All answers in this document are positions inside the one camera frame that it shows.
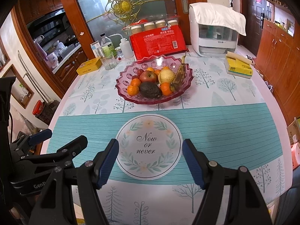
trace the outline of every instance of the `red apple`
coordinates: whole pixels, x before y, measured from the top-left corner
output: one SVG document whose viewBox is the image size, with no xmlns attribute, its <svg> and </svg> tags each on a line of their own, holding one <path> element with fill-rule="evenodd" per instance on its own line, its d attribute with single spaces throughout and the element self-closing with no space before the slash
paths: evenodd
<svg viewBox="0 0 300 225">
<path fill-rule="evenodd" d="M 144 71 L 143 69 L 139 69 L 139 70 L 137 71 L 137 73 L 136 73 L 137 76 L 140 77 L 140 75 L 143 73 L 143 71 Z"/>
<path fill-rule="evenodd" d="M 157 80 L 157 76 L 154 72 L 152 71 L 145 71 L 143 72 L 140 77 L 139 80 L 143 83 L 143 82 L 152 82 L 155 83 Z"/>
</svg>

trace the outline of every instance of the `barcode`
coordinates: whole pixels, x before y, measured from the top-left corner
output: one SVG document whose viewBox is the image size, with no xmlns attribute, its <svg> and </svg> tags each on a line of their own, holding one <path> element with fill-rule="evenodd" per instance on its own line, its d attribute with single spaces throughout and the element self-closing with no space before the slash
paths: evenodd
<svg viewBox="0 0 300 225">
<path fill-rule="evenodd" d="M 174 49 L 178 48 L 177 41 L 172 41 Z"/>
</svg>

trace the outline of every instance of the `pink glass bowl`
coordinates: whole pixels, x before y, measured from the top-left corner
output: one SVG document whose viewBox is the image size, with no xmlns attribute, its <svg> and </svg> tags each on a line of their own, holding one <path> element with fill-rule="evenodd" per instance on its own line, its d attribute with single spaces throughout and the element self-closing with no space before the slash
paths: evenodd
<svg viewBox="0 0 300 225">
<path fill-rule="evenodd" d="M 181 59 L 174 58 L 173 56 L 151 56 L 149 58 L 143 58 L 142 60 L 135 61 L 131 65 L 126 66 L 125 71 L 120 72 L 120 77 L 116 80 L 116 88 L 118 89 L 118 94 L 123 97 L 126 101 L 130 101 L 136 104 L 146 104 L 153 105 L 158 103 L 164 103 L 169 100 L 172 100 L 180 95 L 182 95 L 192 83 L 194 78 L 193 70 L 189 68 L 188 64 L 186 65 L 185 70 L 185 78 L 183 80 L 183 84 L 179 91 L 174 92 L 169 96 L 162 96 L 159 99 L 149 99 L 143 97 L 140 93 L 136 96 L 130 96 L 127 93 L 127 86 L 130 85 L 131 79 L 134 75 L 137 75 L 137 71 L 139 69 L 146 70 L 148 67 L 152 67 L 154 69 L 161 69 L 165 66 L 168 66 L 174 73 L 177 72 L 179 65 L 181 64 Z"/>
</svg>

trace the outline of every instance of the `cable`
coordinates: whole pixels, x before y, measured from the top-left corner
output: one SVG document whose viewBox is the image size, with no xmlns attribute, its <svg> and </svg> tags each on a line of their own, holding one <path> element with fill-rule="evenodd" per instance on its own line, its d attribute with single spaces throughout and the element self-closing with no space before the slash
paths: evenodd
<svg viewBox="0 0 300 225">
<path fill-rule="evenodd" d="M 13 117 L 11 112 L 9 112 L 10 120 L 11 120 L 11 129 L 10 129 L 10 143 L 13 142 Z"/>
</svg>

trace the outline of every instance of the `avocado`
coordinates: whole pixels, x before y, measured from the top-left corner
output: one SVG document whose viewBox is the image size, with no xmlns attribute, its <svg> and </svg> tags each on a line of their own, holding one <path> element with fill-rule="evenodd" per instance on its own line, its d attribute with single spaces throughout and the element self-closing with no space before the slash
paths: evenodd
<svg viewBox="0 0 300 225">
<path fill-rule="evenodd" d="M 163 95 L 157 84 L 152 82 L 141 83 L 139 86 L 139 91 L 142 96 L 151 99 L 158 99 Z"/>
</svg>

